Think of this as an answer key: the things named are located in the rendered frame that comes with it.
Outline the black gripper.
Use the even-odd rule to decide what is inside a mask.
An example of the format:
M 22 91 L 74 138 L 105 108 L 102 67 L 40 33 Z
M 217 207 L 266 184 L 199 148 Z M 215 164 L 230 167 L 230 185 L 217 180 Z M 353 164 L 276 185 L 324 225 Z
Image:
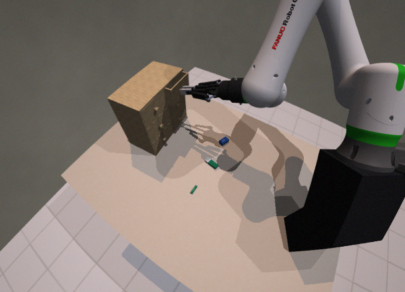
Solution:
M 222 100 L 229 100 L 228 98 L 228 84 L 230 81 L 209 81 L 199 83 L 199 85 L 182 86 L 184 89 L 179 89 L 181 95 L 192 95 L 195 99 L 202 99 L 210 102 L 212 98 L 221 98 Z M 218 88 L 220 84 L 220 88 Z M 195 92 L 196 91 L 196 92 Z

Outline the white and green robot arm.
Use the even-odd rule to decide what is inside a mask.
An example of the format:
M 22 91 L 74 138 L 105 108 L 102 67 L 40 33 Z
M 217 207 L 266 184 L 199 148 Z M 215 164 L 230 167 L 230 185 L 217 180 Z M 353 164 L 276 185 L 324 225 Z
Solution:
M 405 128 L 405 65 L 369 64 L 349 0 L 280 0 L 248 73 L 228 84 L 230 101 L 271 108 L 285 100 L 284 81 L 315 15 L 336 100 L 349 109 L 346 135 L 335 155 L 361 169 L 405 174 L 405 143 L 398 142 Z

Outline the small brown wooden chest of drawers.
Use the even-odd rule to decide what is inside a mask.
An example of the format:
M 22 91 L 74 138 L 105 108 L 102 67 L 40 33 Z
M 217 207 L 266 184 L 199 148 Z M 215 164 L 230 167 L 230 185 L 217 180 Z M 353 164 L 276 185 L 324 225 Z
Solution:
M 148 64 L 107 99 L 129 142 L 155 156 L 142 109 L 181 72 L 182 68 L 159 63 Z M 168 116 L 169 110 L 165 95 Z

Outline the brown wooden drawer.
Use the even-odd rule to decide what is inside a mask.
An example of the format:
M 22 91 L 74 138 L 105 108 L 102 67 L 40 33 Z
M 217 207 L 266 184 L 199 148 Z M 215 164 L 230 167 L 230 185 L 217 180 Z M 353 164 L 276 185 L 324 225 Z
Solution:
M 164 91 L 162 90 L 141 111 L 146 128 L 153 122 L 153 120 L 165 107 L 165 95 Z
M 179 126 L 181 121 L 185 118 L 186 116 L 186 110 L 185 110 L 185 104 L 181 107 L 181 109 L 177 112 L 177 114 L 171 119 L 171 127 L 172 131 Z
M 159 136 L 154 140 L 153 147 L 156 154 L 159 152 L 161 147 L 165 144 L 166 140 L 172 135 L 170 123 L 162 130 Z
M 165 108 L 163 112 L 153 121 L 153 123 L 147 129 L 149 136 L 151 138 L 151 142 L 155 140 L 155 138 L 163 130 L 163 128 L 167 125 L 168 122 L 169 116 L 167 108 Z
M 168 105 L 170 120 L 173 118 L 173 116 L 176 114 L 176 112 L 183 106 L 184 103 L 185 103 L 185 95 L 183 95 L 183 97 L 179 100 L 179 102 L 174 107 Z
M 176 84 L 176 85 L 175 85 Z M 184 89 L 182 86 L 189 86 L 189 74 L 181 71 L 166 87 L 165 95 L 167 105 L 174 107 L 177 102 L 182 98 L 179 89 Z

